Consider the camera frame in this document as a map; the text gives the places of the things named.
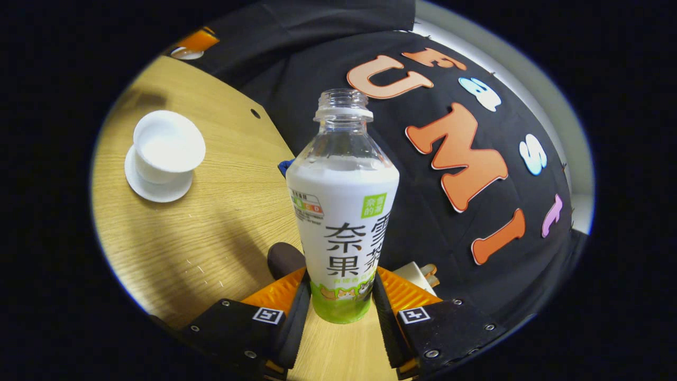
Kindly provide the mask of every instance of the white saucer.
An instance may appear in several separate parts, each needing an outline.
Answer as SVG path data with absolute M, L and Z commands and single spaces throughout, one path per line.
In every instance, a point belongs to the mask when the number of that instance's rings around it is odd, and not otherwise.
M 182 173 L 166 184 L 145 181 L 136 172 L 136 150 L 134 146 L 125 157 L 125 175 L 129 186 L 141 197 L 156 203 L 168 203 L 182 198 L 193 183 L 193 171 Z

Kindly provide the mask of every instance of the water bottle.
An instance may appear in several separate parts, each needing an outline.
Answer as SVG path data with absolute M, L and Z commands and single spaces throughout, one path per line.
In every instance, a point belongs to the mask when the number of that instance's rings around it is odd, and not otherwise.
M 367 96 L 354 89 L 322 93 L 315 138 L 287 169 L 315 312 L 331 323 L 361 319 L 399 172 L 367 133 Z

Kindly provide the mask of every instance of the blue object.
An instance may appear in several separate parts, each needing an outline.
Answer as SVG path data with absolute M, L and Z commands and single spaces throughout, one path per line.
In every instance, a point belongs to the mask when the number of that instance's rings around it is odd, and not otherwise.
M 291 159 L 287 161 L 283 161 L 278 165 L 278 168 L 280 169 L 280 173 L 284 176 L 284 178 L 287 178 L 287 169 L 292 165 L 296 159 Z

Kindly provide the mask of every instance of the black cloth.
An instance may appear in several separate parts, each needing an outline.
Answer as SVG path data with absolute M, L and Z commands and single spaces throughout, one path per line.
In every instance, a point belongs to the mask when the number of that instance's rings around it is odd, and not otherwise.
M 231 14 L 209 24 L 219 37 L 231 20 L 242 15 L 271 13 L 270 2 L 246 8 L 244 13 Z M 313 122 L 317 99 L 326 89 L 350 87 L 346 75 L 352 68 L 375 59 L 379 54 L 392 57 L 405 65 L 403 70 L 388 70 L 373 76 L 377 85 L 386 85 L 403 78 L 407 71 L 416 71 L 430 79 L 431 89 L 419 87 L 388 100 L 370 99 L 368 108 L 374 122 L 368 132 L 386 152 L 400 172 L 400 183 L 391 212 L 380 265 L 395 270 L 411 261 L 420 266 L 434 263 L 439 269 L 440 284 L 436 293 L 443 299 L 464 298 L 498 323 L 507 327 L 519 324 L 538 312 L 569 276 L 582 252 L 586 235 L 572 231 L 571 199 L 562 163 L 548 134 L 531 111 L 503 83 L 468 58 L 414 33 L 394 31 L 406 29 L 410 13 L 397 11 L 401 17 L 393 22 L 393 14 L 374 17 L 369 10 L 390 9 L 394 5 L 374 5 L 355 12 L 361 16 L 355 26 L 351 13 L 331 8 L 327 2 L 320 12 L 304 10 L 296 14 L 289 9 L 276 9 L 269 19 L 261 18 L 261 28 L 232 41 L 222 39 L 203 58 L 187 61 L 261 104 L 275 123 L 281 136 L 297 155 L 318 132 Z M 412 5 L 411 1 L 402 4 Z M 281 33 L 294 26 L 298 33 Z M 466 64 L 467 70 L 428 67 L 403 52 L 419 52 L 429 47 Z M 477 78 L 501 97 L 495 113 L 481 106 L 474 96 L 458 83 L 459 77 Z M 474 197 L 468 209 L 456 212 L 440 185 L 443 173 L 431 168 L 434 154 L 422 155 L 405 137 L 409 125 L 422 127 L 451 111 L 452 102 L 465 106 L 479 126 L 473 149 L 492 148 L 503 156 L 509 177 L 489 185 Z M 548 155 L 548 165 L 534 176 L 519 154 L 519 143 L 526 134 L 533 134 Z M 433 144 L 436 152 L 441 144 Z M 547 238 L 541 237 L 545 215 L 557 193 L 563 201 L 559 222 L 552 225 Z M 526 233 L 500 249 L 482 266 L 475 264 L 471 243 L 485 238 L 503 227 L 516 208 L 524 211 Z
M 410 31 L 415 13 L 412 0 L 259 1 L 208 23 L 219 42 L 186 62 L 239 88 L 290 53 L 361 33 Z

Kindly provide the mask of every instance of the wooden table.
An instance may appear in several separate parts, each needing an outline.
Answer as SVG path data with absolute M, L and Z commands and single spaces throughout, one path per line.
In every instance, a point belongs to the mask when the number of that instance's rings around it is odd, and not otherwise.
M 190 190 L 166 204 L 137 196 L 124 172 L 136 123 L 163 109 L 193 121 L 206 143 Z M 279 241 L 301 248 L 277 168 L 292 158 L 260 105 L 185 62 L 151 63 L 108 115 L 91 182 L 104 253 L 141 307 L 180 328 L 220 298 L 242 300 L 273 282 L 268 248 Z M 327 323 L 309 308 L 288 380 L 396 379 L 373 306 L 348 325 Z

